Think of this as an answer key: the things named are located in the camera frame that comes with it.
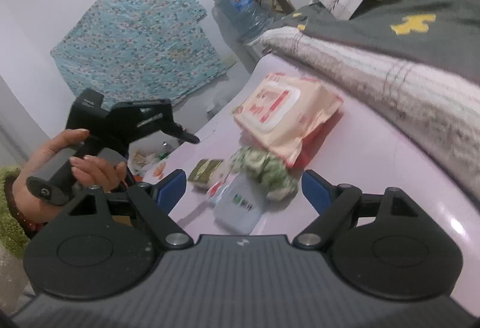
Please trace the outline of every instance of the textured gray panel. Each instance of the textured gray panel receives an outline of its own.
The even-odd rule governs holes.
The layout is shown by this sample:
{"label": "textured gray panel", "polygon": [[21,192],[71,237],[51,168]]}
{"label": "textured gray panel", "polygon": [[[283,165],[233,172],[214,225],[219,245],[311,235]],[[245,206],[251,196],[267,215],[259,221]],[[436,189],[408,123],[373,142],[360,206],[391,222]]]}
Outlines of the textured gray panel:
{"label": "textured gray panel", "polygon": [[119,296],[41,295],[15,317],[25,328],[467,328],[473,321],[448,297],[401,303],[360,293],[321,254],[297,250],[284,236],[203,236],[194,248],[167,253]]}

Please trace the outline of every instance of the pink surface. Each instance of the pink surface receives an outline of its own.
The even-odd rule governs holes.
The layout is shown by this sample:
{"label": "pink surface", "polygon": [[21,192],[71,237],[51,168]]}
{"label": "pink surface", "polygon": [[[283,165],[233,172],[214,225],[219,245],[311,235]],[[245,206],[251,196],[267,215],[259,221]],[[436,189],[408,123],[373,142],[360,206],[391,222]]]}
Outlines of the pink surface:
{"label": "pink surface", "polygon": [[[176,168],[187,175],[202,158],[229,158],[240,146],[241,130],[231,110],[240,105],[270,72],[292,76],[314,75],[268,55],[255,68],[243,90],[198,133],[201,143],[183,144],[167,160],[165,174]],[[308,168],[332,184],[351,183],[367,193],[386,187],[402,188],[462,249],[464,266],[452,296],[471,313],[480,315],[480,217],[460,189],[421,150],[397,129],[338,87],[326,84],[344,100],[342,116]],[[156,178],[145,177],[155,183]],[[200,234],[228,234],[214,222],[205,196],[191,184],[170,217],[194,239]],[[283,210],[267,212],[252,234],[286,234],[291,240],[317,213],[299,191]]]}

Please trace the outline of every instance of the blanket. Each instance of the blanket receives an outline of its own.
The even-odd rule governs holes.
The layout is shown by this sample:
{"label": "blanket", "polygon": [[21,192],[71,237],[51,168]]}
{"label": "blanket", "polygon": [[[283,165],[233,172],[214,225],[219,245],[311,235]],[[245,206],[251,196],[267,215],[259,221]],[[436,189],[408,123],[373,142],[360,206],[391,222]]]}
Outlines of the blanket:
{"label": "blanket", "polygon": [[480,207],[480,88],[431,66],[321,41],[293,27],[262,41],[339,84],[390,120]]}
{"label": "blanket", "polygon": [[313,38],[423,62],[480,84],[480,0],[364,1],[350,20],[321,3],[276,22]]}

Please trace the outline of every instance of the metal screw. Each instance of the metal screw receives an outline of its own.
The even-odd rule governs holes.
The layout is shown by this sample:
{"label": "metal screw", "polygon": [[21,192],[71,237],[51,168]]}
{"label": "metal screw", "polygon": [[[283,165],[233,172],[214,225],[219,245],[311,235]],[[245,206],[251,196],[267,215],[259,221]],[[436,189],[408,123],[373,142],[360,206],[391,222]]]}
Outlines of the metal screw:
{"label": "metal screw", "polygon": [[298,236],[297,240],[301,245],[310,247],[313,245],[320,244],[320,242],[322,241],[322,238],[318,234],[304,233]]}
{"label": "metal screw", "polygon": [[190,237],[188,237],[185,233],[171,233],[165,237],[165,241],[170,245],[179,247],[188,243],[190,241]]}

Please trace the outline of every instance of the green fuzzy sleeve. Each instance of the green fuzzy sleeve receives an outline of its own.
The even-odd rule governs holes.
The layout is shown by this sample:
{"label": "green fuzzy sleeve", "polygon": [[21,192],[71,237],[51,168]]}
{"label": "green fuzzy sleeve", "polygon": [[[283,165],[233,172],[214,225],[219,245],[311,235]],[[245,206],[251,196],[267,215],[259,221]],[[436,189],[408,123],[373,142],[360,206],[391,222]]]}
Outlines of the green fuzzy sleeve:
{"label": "green fuzzy sleeve", "polygon": [[21,259],[29,239],[17,220],[12,217],[5,195],[5,180],[8,177],[17,177],[19,173],[20,168],[17,166],[0,168],[0,243],[9,253]]}

